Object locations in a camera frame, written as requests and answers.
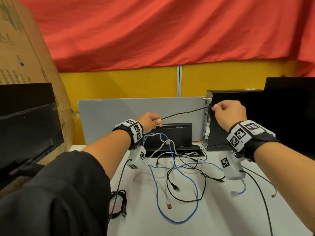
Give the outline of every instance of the white table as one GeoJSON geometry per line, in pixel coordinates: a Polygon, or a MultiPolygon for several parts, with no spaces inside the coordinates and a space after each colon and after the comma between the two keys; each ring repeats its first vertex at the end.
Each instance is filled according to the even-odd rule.
{"type": "MultiPolygon", "coordinates": [[[[85,145],[72,146],[71,150],[81,150],[85,145]]],[[[219,152],[206,152],[207,162],[218,166],[219,152]]],[[[129,155],[129,151],[124,156],[116,174],[111,181],[112,191],[117,189],[121,170],[129,155]]],[[[161,158],[160,163],[171,167],[171,158],[161,158]]],[[[211,235],[211,236],[268,236],[269,225],[265,206],[260,192],[253,180],[246,176],[247,190],[244,194],[236,198],[230,196],[230,191],[242,191],[243,184],[240,181],[230,181],[225,179],[224,183],[207,180],[204,197],[199,201],[199,207],[192,218],[184,224],[172,224],[165,220],[160,214],[156,205],[156,186],[152,177],[147,174],[140,174],[140,171],[149,173],[147,164],[155,166],[156,158],[145,159],[146,166],[142,169],[130,169],[126,167],[120,184],[120,189],[127,192],[127,217],[119,216],[110,221],[108,235],[121,236],[161,236],[161,235],[211,235]]],[[[265,177],[255,163],[243,161],[242,165],[265,177]]],[[[223,172],[209,164],[203,164],[203,171],[211,177],[221,178],[223,172]]],[[[155,176],[166,175],[166,170],[155,169],[155,176]]],[[[199,194],[202,193],[204,178],[200,174],[186,174],[192,178],[198,187],[199,194]]],[[[274,188],[264,179],[254,175],[265,196],[269,214],[273,227],[273,235],[281,236],[311,236],[312,233],[302,224],[293,213],[282,196],[278,193],[275,198],[274,188]]],[[[171,173],[171,179],[179,188],[180,192],[174,192],[178,198],[184,200],[195,199],[195,188],[193,183],[180,175],[176,170],[171,173]]],[[[157,179],[163,186],[166,178],[157,179]]],[[[169,195],[172,209],[168,210],[165,203],[165,194],[159,189],[159,205],[169,218],[175,221],[186,219],[195,209],[196,202],[185,203],[177,201],[169,195]]],[[[117,199],[116,209],[120,209],[121,199],[117,199]]]]}

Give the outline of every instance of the person's right hand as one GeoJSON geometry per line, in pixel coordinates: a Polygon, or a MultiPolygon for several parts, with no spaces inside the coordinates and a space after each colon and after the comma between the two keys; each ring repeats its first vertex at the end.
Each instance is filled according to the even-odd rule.
{"type": "Polygon", "coordinates": [[[246,121],[246,108],[234,100],[225,100],[212,107],[218,124],[227,132],[237,122],[246,121]]]}

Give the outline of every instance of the metal strip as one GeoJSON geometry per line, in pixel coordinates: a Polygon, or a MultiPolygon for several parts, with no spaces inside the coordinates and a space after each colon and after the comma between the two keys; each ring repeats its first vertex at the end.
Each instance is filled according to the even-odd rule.
{"type": "Polygon", "coordinates": [[[179,66],[179,83],[178,83],[178,97],[181,97],[181,80],[182,80],[182,72],[183,72],[183,66],[180,65],[179,66]]]}
{"type": "Polygon", "coordinates": [[[180,76],[180,65],[177,66],[176,97],[179,96],[179,76],[180,76]]]}

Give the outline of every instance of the black shirt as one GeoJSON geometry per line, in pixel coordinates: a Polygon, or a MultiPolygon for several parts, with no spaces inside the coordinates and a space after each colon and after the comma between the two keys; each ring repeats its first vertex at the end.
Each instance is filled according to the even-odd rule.
{"type": "Polygon", "coordinates": [[[87,152],[62,153],[0,199],[0,235],[106,235],[110,180],[87,152]]]}

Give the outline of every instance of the white sensor device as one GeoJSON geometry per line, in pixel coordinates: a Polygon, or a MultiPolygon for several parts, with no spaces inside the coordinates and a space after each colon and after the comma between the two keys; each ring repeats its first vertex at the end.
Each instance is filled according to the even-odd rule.
{"type": "Polygon", "coordinates": [[[241,162],[245,160],[244,157],[237,158],[233,151],[223,151],[219,153],[219,160],[227,179],[235,181],[245,178],[245,172],[240,172],[243,170],[241,162]]]}
{"type": "Polygon", "coordinates": [[[139,169],[144,165],[143,159],[146,155],[146,150],[144,146],[138,146],[135,150],[130,150],[130,154],[128,159],[131,159],[131,161],[128,161],[127,165],[131,169],[139,169]]]}

